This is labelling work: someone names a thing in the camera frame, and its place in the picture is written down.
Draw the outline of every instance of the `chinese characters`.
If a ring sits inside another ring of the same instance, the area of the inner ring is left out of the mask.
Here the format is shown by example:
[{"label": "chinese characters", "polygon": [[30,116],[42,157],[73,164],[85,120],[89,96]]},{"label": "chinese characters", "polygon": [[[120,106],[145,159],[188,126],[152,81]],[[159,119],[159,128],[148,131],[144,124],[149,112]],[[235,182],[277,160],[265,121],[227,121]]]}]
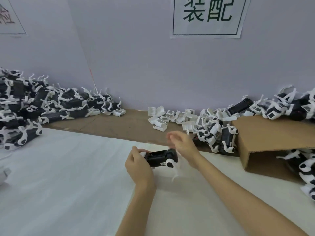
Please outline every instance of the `chinese characters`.
[{"label": "chinese characters", "polygon": [[[188,13],[187,16],[184,17],[184,20],[188,19],[188,22],[196,19],[198,21],[203,21],[204,17],[203,12],[206,11],[205,1],[206,0],[188,0],[189,2],[185,4],[184,12]],[[211,20],[217,21],[230,21],[232,16],[230,15],[228,18],[225,16],[226,8],[234,5],[234,0],[231,3],[224,3],[224,0],[210,0],[210,6],[208,11],[208,22]]]},{"label": "chinese characters", "polygon": [[15,23],[15,22],[11,20],[9,11],[0,4],[0,24],[10,24],[10,23]]}]

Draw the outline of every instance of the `right hand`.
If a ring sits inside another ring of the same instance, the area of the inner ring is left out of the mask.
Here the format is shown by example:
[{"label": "right hand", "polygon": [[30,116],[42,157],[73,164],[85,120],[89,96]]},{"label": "right hand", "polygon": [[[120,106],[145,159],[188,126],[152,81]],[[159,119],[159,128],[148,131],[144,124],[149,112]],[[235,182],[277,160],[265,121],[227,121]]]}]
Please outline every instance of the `right hand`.
[{"label": "right hand", "polygon": [[203,157],[189,135],[180,131],[171,131],[166,135],[171,148],[176,149],[195,169],[197,169],[197,160]]}]

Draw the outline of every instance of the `hand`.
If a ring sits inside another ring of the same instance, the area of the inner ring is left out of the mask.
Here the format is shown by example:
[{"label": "hand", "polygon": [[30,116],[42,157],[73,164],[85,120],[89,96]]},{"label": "hand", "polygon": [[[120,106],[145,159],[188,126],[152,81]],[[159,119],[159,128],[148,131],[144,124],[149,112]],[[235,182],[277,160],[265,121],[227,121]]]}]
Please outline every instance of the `hand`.
[{"label": "hand", "polygon": [[149,163],[139,154],[140,152],[149,151],[132,147],[125,162],[127,172],[136,184],[136,188],[155,188],[153,171]]},{"label": "hand", "polygon": [[197,150],[189,135],[180,131],[171,131],[166,135],[171,148],[175,148],[195,169],[197,169],[197,159],[203,156]]}]

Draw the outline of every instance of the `forearm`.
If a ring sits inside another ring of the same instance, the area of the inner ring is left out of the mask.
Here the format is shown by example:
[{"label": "forearm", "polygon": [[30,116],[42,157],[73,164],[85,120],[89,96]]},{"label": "forearm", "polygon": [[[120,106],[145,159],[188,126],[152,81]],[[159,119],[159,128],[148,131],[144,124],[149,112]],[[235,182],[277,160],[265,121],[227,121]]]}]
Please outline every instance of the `forearm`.
[{"label": "forearm", "polygon": [[136,186],[135,194],[128,206],[116,236],[144,235],[155,191],[155,186]]},{"label": "forearm", "polygon": [[197,169],[249,235],[307,236],[293,222],[232,181],[201,155],[197,158]]}]

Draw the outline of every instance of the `paper sign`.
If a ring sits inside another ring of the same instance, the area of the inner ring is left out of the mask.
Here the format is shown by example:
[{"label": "paper sign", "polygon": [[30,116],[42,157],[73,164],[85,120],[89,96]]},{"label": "paper sign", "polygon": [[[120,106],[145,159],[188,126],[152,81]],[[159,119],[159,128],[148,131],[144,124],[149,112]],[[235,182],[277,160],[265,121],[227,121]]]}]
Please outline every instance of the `paper sign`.
[{"label": "paper sign", "polygon": [[240,38],[250,0],[172,0],[171,38]]},{"label": "paper sign", "polygon": [[26,35],[9,0],[0,0],[0,35]]}]

